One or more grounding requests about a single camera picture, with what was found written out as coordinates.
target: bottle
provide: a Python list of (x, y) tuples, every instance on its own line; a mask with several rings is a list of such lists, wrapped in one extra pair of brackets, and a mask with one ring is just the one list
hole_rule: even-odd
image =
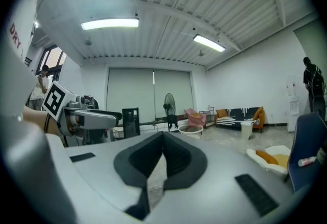
[(303, 167), (303, 166), (309, 165), (309, 164), (313, 163), (316, 160), (316, 158), (317, 157), (315, 157), (315, 156), (311, 156), (310, 158), (299, 160), (298, 161), (298, 166)]

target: standing fan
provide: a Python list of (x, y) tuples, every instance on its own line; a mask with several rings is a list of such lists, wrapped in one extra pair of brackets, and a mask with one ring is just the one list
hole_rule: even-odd
[(165, 109), (166, 115), (167, 115), (167, 122), (168, 122), (168, 131), (172, 128), (173, 124), (175, 124), (175, 127), (178, 128), (178, 122), (177, 122), (177, 116), (176, 113), (176, 105), (173, 95), (168, 93), (165, 97), (165, 103), (163, 105), (163, 108)]

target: orange pillow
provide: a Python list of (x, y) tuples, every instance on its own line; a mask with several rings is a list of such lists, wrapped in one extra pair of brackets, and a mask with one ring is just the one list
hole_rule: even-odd
[(192, 113), (191, 114), (193, 117), (196, 117), (196, 118), (200, 118), (201, 117), (201, 115), (199, 114), (199, 113)]
[(228, 117), (227, 111), (225, 109), (217, 109), (218, 118)]
[(259, 115), (263, 112), (263, 110), (264, 110), (263, 107), (258, 108), (253, 116), (253, 120), (257, 120), (259, 118)]
[(257, 150), (255, 153), (258, 156), (262, 157), (267, 163), (278, 165), (277, 159), (275, 159), (273, 156), (271, 156), (263, 151), (260, 151), (260, 150)]

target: fluorescent ceiling light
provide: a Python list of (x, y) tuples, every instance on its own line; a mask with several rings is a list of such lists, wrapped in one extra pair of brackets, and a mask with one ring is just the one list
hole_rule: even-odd
[(94, 20), (81, 24), (83, 30), (110, 28), (110, 27), (138, 27), (138, 18), (108, 18)]
[(210, 39), (207, 39), (205, 37), (202, 37), (201, 35), (197, 34), (194, 38), (194, 41), (201, 43), (203, 45), (206, 45), (210, 48), (213, 48), (214, 50), (218, 50), (219, 52), (223, 52), (225, 50), (225, 48), (223, 46), (220, 46), (219, 44), (217, 44), (216, 42), (213, 42)]

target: person in black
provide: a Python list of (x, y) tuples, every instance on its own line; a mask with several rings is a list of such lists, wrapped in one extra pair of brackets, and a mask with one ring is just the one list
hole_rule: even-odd
[(305, 57), (303, 62), (306, 65), (306, 70), (303, 73), (303, 83), (305, 84), (306, 89), (309, 91), (310, 111), (313, 112), (313, 94), (311, 91), (312, 76), (315, 72), (318, 72), (321, 75), (321, 70), (318, 68), (318, 66), (312, 64), (310, 58), (308, 57)]

